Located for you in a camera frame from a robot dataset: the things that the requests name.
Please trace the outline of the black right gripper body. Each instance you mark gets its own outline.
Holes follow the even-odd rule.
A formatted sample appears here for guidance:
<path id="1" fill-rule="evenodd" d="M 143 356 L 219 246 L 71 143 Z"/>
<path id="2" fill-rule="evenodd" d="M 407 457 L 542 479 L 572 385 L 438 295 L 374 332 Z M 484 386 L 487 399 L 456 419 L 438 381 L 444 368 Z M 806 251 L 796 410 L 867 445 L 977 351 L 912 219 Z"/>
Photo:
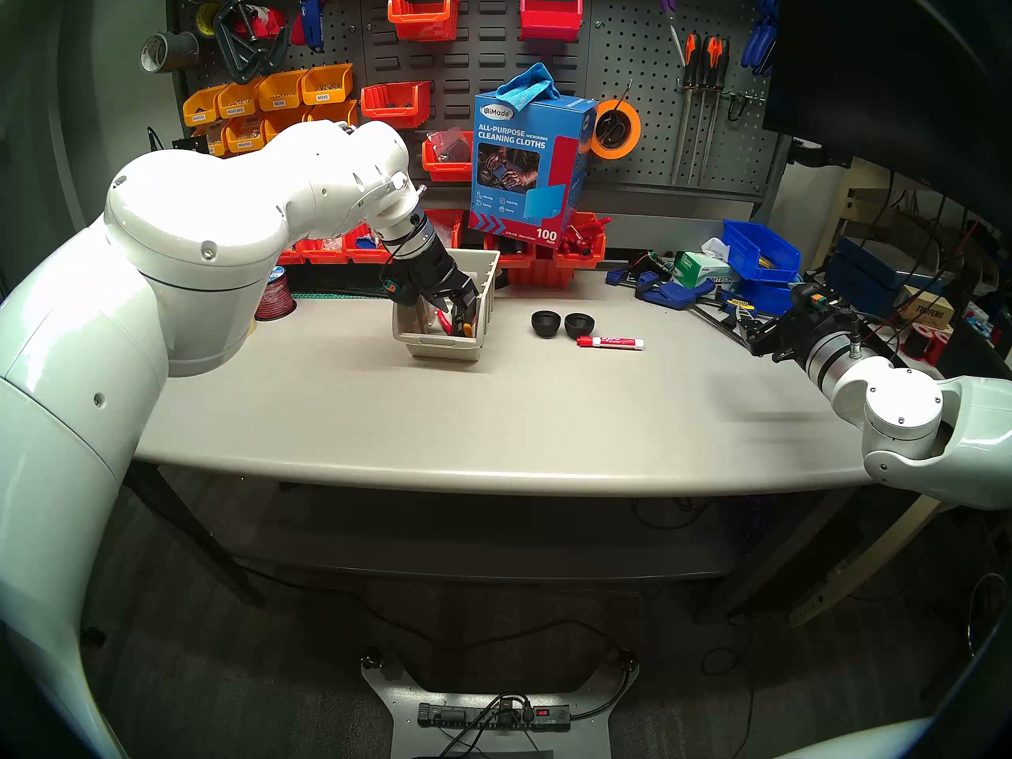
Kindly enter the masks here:
<path id="1" fill-rule="evenodd" d="M 790 289 L 790 307 L 781 316 L 781 360 L 799 364 L 826 335 L 848 330 L 844 302 L 838 291 L 822 283 L 796 283 Z"/>

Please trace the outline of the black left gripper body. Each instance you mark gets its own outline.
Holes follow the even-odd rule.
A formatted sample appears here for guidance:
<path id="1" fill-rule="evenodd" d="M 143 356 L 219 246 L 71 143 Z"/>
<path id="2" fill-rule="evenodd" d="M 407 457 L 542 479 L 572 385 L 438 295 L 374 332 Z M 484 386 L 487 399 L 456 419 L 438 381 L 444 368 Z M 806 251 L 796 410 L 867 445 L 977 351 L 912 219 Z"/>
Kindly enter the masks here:
<path id="1" fill-rule="evenodd" d="M 469 308 L 478 299 L 475 282 L 461 271 L 444 246 L 429 246 L 417 255 L 392 255 L 381 270 L 381 285 L 398 306 L 418 300 L 438 308 Z"/>

